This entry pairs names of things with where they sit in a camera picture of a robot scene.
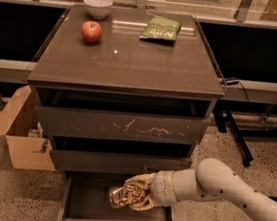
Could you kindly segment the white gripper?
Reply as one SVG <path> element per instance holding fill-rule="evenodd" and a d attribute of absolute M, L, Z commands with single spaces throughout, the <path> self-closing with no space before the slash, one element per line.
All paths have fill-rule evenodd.
<path fill-rule="evenodd" d="M 131 203 L 129 207 L 134 211 L 147 211 L 155 207 L 168 207 L 177 202 L 174 192 L 173 171 L 159 171 L 150 174 L 140 174 L 133 176 L 125 181 L 125 185 L 134 185 L 146 191 L 150 188 L 152 197 L 147 195 L 145 200 L 137 203 Z"/>

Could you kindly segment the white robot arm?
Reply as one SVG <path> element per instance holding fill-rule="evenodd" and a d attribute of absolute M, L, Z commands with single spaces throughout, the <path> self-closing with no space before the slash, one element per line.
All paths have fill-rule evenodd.
<path fill-rule="evenodd" d="M 201 160 L 195 169 L 159 171 L 126 180 L 122 202 L 134 210 L 181 201 L 231 202 L 254 221 L 277 221 L 277 202 L 246 184 L 228 165 L 214 158 Z"/>

